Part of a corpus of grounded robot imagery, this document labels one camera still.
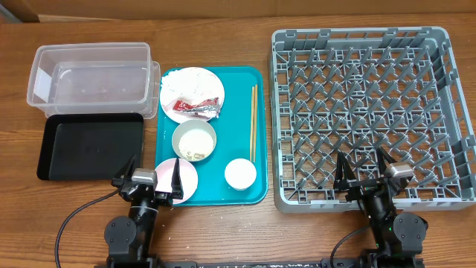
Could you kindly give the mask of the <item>wooden chopstick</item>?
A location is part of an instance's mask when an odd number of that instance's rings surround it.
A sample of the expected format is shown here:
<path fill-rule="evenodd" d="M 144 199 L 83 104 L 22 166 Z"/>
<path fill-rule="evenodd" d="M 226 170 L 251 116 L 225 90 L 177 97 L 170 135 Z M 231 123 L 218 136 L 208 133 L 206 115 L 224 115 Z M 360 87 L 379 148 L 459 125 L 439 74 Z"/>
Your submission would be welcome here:
<path fill-rule="evenodd" d="M 253 161 L 253 150 L 254 150 L 254 94 L 255 94 L 255 86 L 252 87 L 251 93 L 251 126 L 250 126 L 250 161 Z"/>
<path fill-rule="evenodd" d="M 253 162 L 256 162 L 256 138 L 257 138 L 257 84 L 254 87 L 254 115 L 253 115 Z"/>

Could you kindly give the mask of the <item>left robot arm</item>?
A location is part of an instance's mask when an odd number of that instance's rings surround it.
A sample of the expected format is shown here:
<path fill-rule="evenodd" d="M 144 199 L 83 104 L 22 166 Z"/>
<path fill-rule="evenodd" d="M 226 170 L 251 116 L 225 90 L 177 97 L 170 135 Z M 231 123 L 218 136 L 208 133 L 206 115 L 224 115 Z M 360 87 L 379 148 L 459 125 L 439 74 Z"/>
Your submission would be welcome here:
<path fill-rule="evenodd" d="M 179 160 L 173 166 L 170 192 L 158 191 L 155 170 L 135 167 L 135 157 L 118 171 L 112 186 L 130 203 L 129 214 L 112 219 L 105 228 L 109 247 L 107 267 L 165 267 L 164 262 L 149 253 L 159 207 L 171 207 L 174 199 L 183 197 Z"/>

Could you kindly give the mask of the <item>grey bowl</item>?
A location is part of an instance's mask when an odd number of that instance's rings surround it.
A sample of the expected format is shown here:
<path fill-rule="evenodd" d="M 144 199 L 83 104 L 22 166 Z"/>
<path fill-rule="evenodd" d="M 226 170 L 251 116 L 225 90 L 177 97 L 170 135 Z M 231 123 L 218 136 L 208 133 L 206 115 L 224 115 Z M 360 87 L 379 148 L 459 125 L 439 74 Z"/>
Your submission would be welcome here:
<path fill-rule="evenodd" d="M 176 129 L 173 132 L 172 136 L 172 146 L 173 150 L 176 153 L 176 155 L 182 159 L 183 156 L 179 152 L 179 140 L 180 138 L 189 130 L 194 130 L 194 129 L 200 129 L 204 130 L 205 132 L 209 133 L 214 141 L 214 149 L 216 146 L 216 133 L 214 128 L 206 121 L 200 121 L 200 120 L 189 120 L 185 121 L 184 123 L 179 124 Z"/>

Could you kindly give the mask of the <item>small pink plate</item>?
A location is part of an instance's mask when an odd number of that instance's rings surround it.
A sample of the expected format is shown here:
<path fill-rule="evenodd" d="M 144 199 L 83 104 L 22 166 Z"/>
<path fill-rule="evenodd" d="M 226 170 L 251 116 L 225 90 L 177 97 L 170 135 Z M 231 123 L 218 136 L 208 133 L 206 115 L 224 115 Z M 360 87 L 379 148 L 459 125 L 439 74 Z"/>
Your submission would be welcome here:
<path fill-rule="evenodd" d="M 171 192 L 171 182 L 173 169 L 175 167 L 176 158 L 163 161 L 155 168 L 157 173 L 158 183 L 156 186 L 157 191 Z M 198 187 L 198 174 L 194 166 L 184 160 L 179 159 L 179 175 L 181 178 L 181 184 L 183 189 L 183 198 L 181 200 L 174 199 L 173 204 L 181 204 L 189 200 L 195 193 Z"/>

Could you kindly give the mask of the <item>clear plastic waste bin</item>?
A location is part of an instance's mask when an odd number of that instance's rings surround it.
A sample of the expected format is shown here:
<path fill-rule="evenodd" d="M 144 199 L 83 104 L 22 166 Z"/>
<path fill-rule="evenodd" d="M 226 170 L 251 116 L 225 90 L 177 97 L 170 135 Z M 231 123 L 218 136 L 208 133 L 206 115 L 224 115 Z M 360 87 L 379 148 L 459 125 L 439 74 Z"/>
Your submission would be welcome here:
<path fill-rule="evenodd" d="M 161 70 L 145 42 L 43 45 L 36 50 L 26 101 L 46 116 L 158 110 Z"/>

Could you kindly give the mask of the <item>white napkin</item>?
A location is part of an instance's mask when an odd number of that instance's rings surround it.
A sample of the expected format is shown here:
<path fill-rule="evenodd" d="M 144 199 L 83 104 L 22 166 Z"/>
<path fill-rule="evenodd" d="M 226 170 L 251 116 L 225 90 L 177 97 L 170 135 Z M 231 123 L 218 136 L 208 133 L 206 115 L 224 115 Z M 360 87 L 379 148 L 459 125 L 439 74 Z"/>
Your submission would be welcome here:
<path fill-rule="evenodd" d="M 195 97 L 203 94 L 203 72 L 198 68 L 171 71 L 161 81 L 161 96 L 165 98 Z"/>

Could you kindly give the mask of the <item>teal serving tray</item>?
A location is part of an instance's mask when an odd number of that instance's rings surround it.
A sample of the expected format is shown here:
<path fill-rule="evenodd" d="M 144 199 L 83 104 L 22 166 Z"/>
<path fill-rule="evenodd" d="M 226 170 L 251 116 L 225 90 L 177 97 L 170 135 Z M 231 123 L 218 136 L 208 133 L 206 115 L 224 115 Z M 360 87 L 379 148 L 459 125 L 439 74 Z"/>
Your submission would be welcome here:
<path fill-rule="evenodd" d="M 212 154 L 199 162 L 190 162 L 198 174 L 194 195 L 178 206 L 251 205 L 259 203 L 268 192 L 268 151 L 266 117 L 261 73 L 251 66 L 209 67 L 222 81 L 225 100 L 218 118 L 209 121 L 217 143 Z M 244 190 L 233 189 L 225 180 L 225 168 L 234 159 L 250 157 L 251 93 L 257 84 L 257 178 Z"/>

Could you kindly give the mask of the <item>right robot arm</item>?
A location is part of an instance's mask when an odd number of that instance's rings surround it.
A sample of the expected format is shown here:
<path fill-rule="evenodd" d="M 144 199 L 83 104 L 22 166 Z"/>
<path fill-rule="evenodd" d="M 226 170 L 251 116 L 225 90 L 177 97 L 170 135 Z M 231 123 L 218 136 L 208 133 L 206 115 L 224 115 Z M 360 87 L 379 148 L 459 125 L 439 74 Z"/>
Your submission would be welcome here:
<path fill-rule="evenodd" d="M 376 148 L 380 177 L 360 181 L 353 173 L 345 154 L 338 152 L 334 189 L 345 191 L 346 201 L 355 201 L 369 223 L 342 238 L 331 251 L 329 264 L 336 265 L 335 253 L 340 245 L 367 229 L 373 233 L 376 248 L 364 249 L 354 261 L 355 267 L 423 267 L 422 244 L 428 222 L 412 213 L 398 213 L 393 198 L 403 192 L 414 176 L 413 168 L 398 162 L 382 147 Z"/>

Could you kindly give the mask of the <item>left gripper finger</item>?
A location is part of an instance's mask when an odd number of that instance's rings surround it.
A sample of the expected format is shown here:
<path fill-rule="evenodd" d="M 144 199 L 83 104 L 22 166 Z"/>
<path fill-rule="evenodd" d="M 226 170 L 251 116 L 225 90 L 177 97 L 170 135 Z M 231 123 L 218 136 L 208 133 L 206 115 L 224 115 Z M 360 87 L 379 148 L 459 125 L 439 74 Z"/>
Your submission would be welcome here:
<path fill-rule="evenodd" d="M 174 168 L 172 172 L 172 179 L 171 179 L 171 198 L 172 199 L 183 199 L 183 187 L 181 183 L 180 177 L 180 161 L 179 159 L 175 160 Z"/>
<path fill-rule="evenodd" d="M 119 170 L 118 179 L 125 180 L 132 178 L 133 172 L 135 170 L 135 160 L 136 155 L 132 155 L 127 163 Z"/>

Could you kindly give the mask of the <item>red snack wrapper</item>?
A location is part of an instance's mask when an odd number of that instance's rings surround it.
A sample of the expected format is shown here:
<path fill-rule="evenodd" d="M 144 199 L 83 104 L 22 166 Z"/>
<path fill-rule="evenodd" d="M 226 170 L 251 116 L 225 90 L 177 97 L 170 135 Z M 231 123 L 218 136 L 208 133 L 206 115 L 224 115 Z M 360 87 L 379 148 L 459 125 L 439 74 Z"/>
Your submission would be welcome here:
<path fill-rule="evenodd" d="M 218 98 L 209 98 L 198 104 L 190 104 L 183 100 L 178 100 L 174 104 L 173 110 L 203 118 L 218 118 L 221 105 Z"/>

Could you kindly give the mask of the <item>small white cup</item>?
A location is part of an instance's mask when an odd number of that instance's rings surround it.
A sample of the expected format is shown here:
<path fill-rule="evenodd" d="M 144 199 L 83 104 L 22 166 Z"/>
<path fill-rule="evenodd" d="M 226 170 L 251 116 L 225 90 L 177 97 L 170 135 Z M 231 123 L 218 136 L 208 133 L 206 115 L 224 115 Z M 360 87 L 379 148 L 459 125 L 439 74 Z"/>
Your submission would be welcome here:
<path fill-rule="evenodd" d="M 250 188 L 257 178 L 257 170 L 247 159 L 234 159 L 225 168 L 225 180 L 235 190 Z"/>

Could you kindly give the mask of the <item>pile of rice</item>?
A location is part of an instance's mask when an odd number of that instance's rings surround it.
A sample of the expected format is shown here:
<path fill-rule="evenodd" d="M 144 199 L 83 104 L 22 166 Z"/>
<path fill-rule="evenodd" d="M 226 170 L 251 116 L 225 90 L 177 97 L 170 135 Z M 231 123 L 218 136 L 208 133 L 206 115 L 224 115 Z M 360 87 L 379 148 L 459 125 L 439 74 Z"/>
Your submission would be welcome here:
<path fill-rule="evenodd" d="M 197 162 L 213 152 L 214 141 L 212 136 L 204 130 L 189 130 L 180 138 L 178 149 L 184 159 Z"/>

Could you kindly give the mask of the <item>grey dishwasher rack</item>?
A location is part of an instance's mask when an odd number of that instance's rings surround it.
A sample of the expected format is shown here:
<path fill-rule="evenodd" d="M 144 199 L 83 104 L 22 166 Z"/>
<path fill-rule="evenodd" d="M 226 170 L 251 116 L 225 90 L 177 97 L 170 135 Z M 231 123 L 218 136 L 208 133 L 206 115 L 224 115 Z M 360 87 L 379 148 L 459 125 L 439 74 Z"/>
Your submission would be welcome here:
<path fill-rule="evenodd" d="M 444 28 L 275 31 L 270 101 L 279 211 L 357 209 L 333 188 L 337 155 L 375 179 L 377 147 L 414 169 L 397 208 L 475 204 L 475 132 Z"/>

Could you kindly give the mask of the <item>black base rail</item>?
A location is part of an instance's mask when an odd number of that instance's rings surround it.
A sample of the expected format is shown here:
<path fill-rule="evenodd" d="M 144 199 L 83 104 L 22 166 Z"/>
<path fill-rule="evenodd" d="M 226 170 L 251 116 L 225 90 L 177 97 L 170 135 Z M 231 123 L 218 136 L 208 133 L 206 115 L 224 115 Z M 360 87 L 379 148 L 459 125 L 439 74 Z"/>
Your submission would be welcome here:
<path fill-rule="evenodd" d="M 336 268 L 357 268 L 361 266 L 357 258 L 335 258 L 334 267 Z M 94 267 L 112 268 L 112 267 L 166 267 L 166 268 L 330 268 L 332 267 L 329 259 L 307 262 L 227 262 L 227 263 L 208 263 L 199 264 L 195 261 L 170 261 L 158 262 L 150 259 L 138 263 L 110 263 L 97 265 Z"/>

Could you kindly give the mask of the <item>large white plate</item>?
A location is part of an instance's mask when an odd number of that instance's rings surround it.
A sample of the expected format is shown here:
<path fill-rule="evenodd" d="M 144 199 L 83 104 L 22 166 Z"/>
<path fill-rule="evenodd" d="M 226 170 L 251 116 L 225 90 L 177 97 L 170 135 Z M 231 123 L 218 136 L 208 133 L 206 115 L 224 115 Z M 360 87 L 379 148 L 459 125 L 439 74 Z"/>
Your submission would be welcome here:
<path fill-rule="evenodd" d="M 222 84 L 222 81 L 218 78 L 216 74 L 212 71 L 209 71 L 206 68 L 199 68 L 199 67 L 188 67 L 188 68 L 198 68 L 203 72 L 202 75 L 202 83 L 204 84 L 204 92 L 200 96 L 195 97 L 185 97 L 184 95 L 177 97 L 177 98 L 165 98 L 161 96 L 160 90 L 160 105 L 166 116 L 170 119 L 175 121 L 178 124 L 181 124 L 185 121 L 189 120 L 201 120 L 201 121 L 209 121 L 212 118 L 203 118 L 196 115 L 188 115 L 182 112 L 177 112 L 173 110 L 173 106 L 176 101 L 184 101 L 190 104 L 198 104 L 202 101 L 209 99 L 209 98 L 218 98 L 219 104 L 222 105 L 225 100 L 225 89 Z"/>

